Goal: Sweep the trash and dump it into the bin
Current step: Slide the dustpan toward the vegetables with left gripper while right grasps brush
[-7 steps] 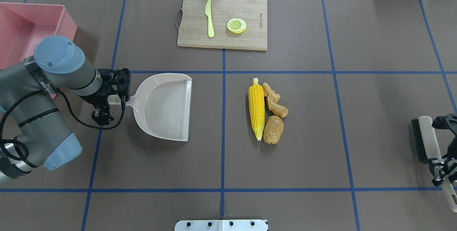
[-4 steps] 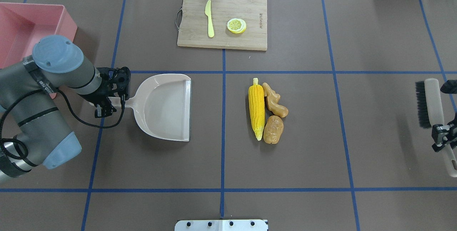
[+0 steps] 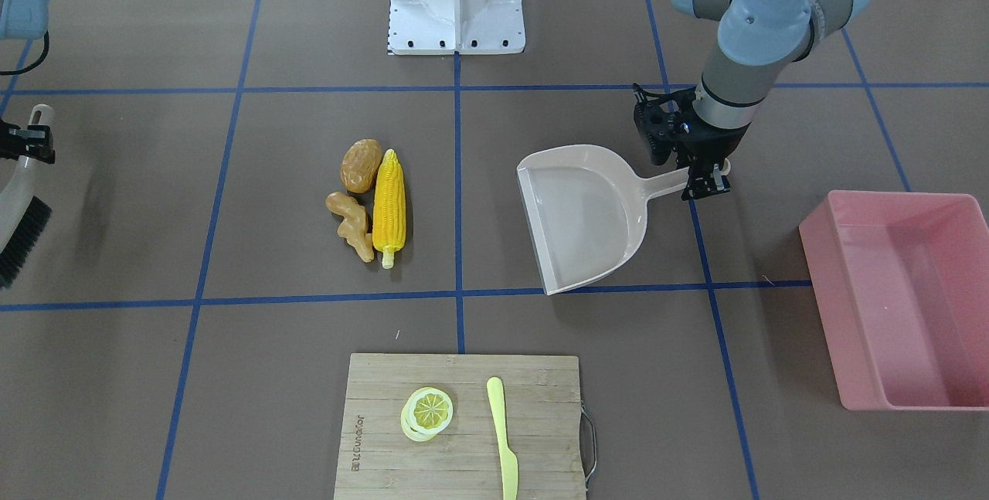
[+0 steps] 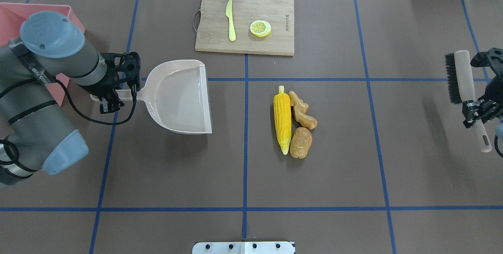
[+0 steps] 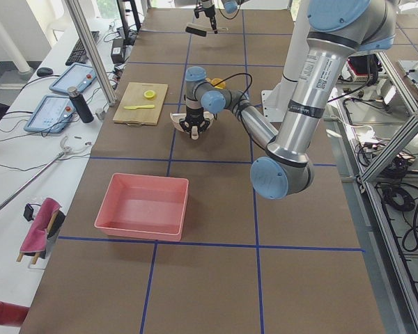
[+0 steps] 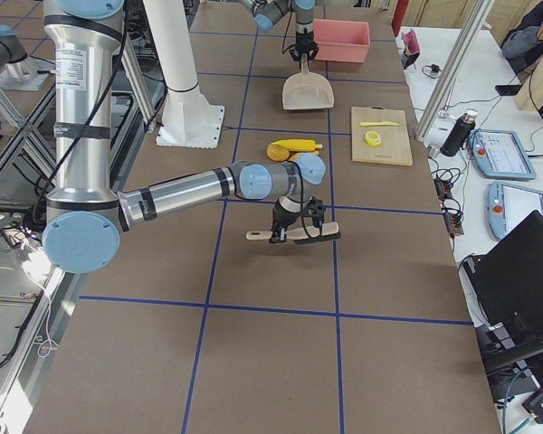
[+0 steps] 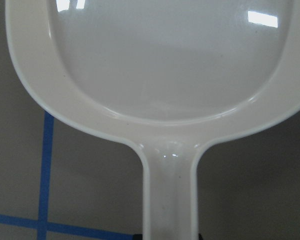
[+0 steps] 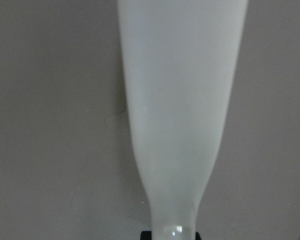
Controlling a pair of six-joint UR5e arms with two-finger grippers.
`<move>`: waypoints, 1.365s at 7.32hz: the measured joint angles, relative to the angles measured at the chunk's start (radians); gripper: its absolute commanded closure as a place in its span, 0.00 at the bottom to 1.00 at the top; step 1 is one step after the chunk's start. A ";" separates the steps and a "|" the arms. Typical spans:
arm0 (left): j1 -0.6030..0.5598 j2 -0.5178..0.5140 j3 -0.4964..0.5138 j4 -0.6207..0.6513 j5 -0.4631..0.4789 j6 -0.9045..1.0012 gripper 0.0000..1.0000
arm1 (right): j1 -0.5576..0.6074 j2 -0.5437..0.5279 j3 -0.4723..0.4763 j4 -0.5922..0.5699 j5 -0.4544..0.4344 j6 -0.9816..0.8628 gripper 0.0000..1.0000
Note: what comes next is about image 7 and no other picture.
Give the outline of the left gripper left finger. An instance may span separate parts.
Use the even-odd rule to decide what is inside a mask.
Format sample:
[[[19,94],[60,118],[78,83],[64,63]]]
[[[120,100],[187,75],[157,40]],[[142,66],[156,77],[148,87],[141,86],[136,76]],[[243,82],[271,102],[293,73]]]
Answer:
[[[143,240],[143,234],[142,233],[134,234],[133,240]]]

